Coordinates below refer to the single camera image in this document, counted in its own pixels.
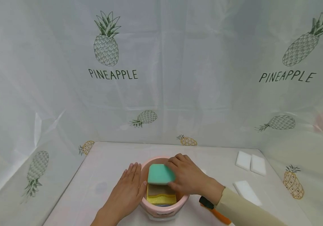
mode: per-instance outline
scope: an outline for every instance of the stacked sponges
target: stacked sponges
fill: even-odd
[[[174,173],[164,164],[149,167],[146,200],[154,205],[169,206],[177,202],[176,193],[168,184],[175,180]]]

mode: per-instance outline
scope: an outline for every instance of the finger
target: finger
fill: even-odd
[[[141,164],[138,164],[137,169],[134,174],[133,182],[140,183],[140,173],[141,173]]]
[[[137,194],[137,199],[138,199],[139,202],[141,202],[141,200],[145,196],[146,184],[147,184],[146,181],[144,181],[143,183],[141,183],[141,185],[139,187],[138,194]]]
[[[134,178],[134,175],[135,175],[135,171],[137,171],[137,167],[138,167],[138,163],[135,162],[134,165],[133,165],[133,168],[131,169],[130,171],[130,174],[129,174],[129,177],[128,177],[128,180],[133,180]]]
[[[171,188],[171,189],[173,189],[174,191],[176,191],[176,192],[180,192],[181,191],[181,186],[180,185],[178,185],[177,183],[175,183],[175,182],[169,182],[168,183],[168,186]]]
[[[165,165],[171,169],[171,171],[173,171],[173,173],[175,173],[178,169],[178,167],[176,165],[174,165],[174,163],[172,162],[166,162]]]
[[[133,168],[133,166],[134,166],[134,164],[133,164],[133,163],[130,163],[130,165],[129,165],[129,169],[128,169],[128,171],[126,172],[126,175],[125,175],[126,177],[130,175],[130,172],[131,172],[131,169]]]
[[[127,169],[125,169],[125,170],[124,170],[123,174],[122,174],[122,175],[121,175],[121,177],[120,177],[120,180],[121,180],[121,179],[123,179],[123,178],[125,177],[125,175],[126,175],[126,172],[127,172],[127,171],[128,171]]]
[[[186,159],[186,160],[188,160],[188,161],[191,161],[192,162],[192,160],[190,159],[190,157],[188,156],[188,155],[183,155],[184,156],[184,158]]]
[[[177,159],[176,157],[171,157],[168,161],[172,162],[176,166],[178,166],[180,164],[180,160]]]
[[[182,162],[184,162],[186,159],[185,159],[185,157],[184,157],[184,155],[182,155],[182,154],[177,154],[176,156],[175,156],[177,159],[179,159],[179,160],[181,160]]]

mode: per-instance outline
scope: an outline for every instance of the beige sleeve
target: beige sleeve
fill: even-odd
[[[286,226],[272,214],[240,197],[229,188],[223,190],[216,210],[229,218],[235,226]]]

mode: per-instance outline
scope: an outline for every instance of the brown sponge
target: brown sponge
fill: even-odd
[[[167,185],[148,185],[148,196],[158,197],[160,195],[173,196],[175,191]]]

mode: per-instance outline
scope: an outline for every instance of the left hand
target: left hand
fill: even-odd
[[[135,162],[130,164],[125,170],[119,182],[112,190],[105,205],[97,212],[92,226],[97,226],[97,222],[102,225],[114,226],[121,219],[131,214],[139,205],[146,193],[146,181],[140,183],[141,164]]]

